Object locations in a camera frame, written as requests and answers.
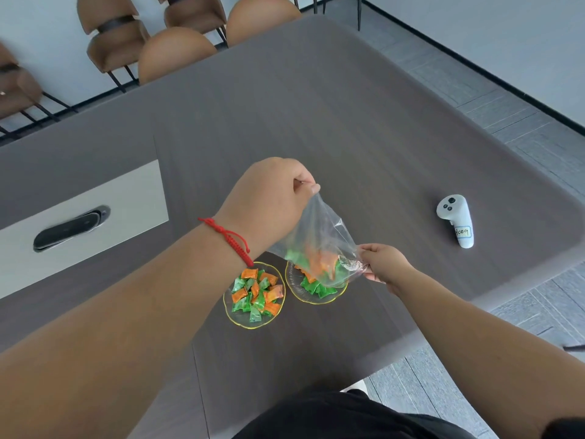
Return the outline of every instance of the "white drawer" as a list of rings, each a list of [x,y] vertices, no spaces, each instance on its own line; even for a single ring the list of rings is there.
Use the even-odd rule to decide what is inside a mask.
[[[42,252],[33,240],[43,229],[98,206],[111,210],[102,225]],[[0,298],[168,221],[158,160],[114,178],[0,230]]]

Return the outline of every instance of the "plastic bag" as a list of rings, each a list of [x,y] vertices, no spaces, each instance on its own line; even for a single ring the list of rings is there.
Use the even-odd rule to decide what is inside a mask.
[[[325,287],[339,288],[365,269],[341,218],[315,194],[296,227],[268,249],[317,278]]]

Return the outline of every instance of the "red string bracelet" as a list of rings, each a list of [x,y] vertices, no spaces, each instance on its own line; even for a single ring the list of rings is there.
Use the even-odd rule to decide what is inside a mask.
[[[199,218],[197,220],[199,220],[199,221],[203,222],[204,224],[208,225],[209,227],[215,229],[216,232],[223,234],[223,237],[225,237],[225,241],[233,248],[234,251],[236,251],[238,253],[238,255],[242,258],[242,260],[245,262],[245,264],[250,268],[252,268],[254,266],[254,261],[247,254],[250,252],[250,248],[248,248],[248,243],[246,242],[244,237],[240,236],[239,234],[237,234],[234,231],[229,231],[223,227],[220,227],[217,223],[215,223],[215,220],[213,220],[212,218],[207,218],[207,219]],[[234,239],[233,237],[231,237],[230,234],[233,234],[233,235],[241,238],[242,242],[244,242],[244,245],[246,247],[246,251],[244,251],[244,249],[240,246],[238,241],[236,239]]]

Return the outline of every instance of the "gray tile floor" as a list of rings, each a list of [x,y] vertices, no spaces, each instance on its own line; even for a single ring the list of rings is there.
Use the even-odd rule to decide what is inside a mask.
[[[446,55],[367,6],[357,32],[356,0],[328,2],[326,16],[351,28],[443,100],[585,203],[585,137]],[[585,343],[585,263],[493,313],[557,346]],[[430,346],[366,379],[370,396],[395,410],[457,423],[495,438]]]

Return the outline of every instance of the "wall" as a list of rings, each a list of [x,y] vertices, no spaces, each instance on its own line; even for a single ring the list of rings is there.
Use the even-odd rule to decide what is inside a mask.
[[[163,12],[167,4],[157,0],[132,0],[140,19],[151,35],[165,28]],[[226,14],[238,0],[221,0]],[[300,7],[313,0],[298,0]],[[77,18],[77,0],[2,0],[0,2],[0,40],[29,70],[49,94],[75,105],[113,89],[107,74],[100,73],[86,55],[91,36],[85,35]],[[216,32],[208,34],[212,43],[220,43]],[[131,66],[137,74],[136,65]],[[114,71],[122,83],[130,81],[126,71]],[[48,99],[41,102],[51,112],[62,109]],[[45,115],[36,108],[28,111],[35,118]],[[20,114],[0,121],[8,130],[30,124]]]
[[[585,125],[585,0],[368,0]]]

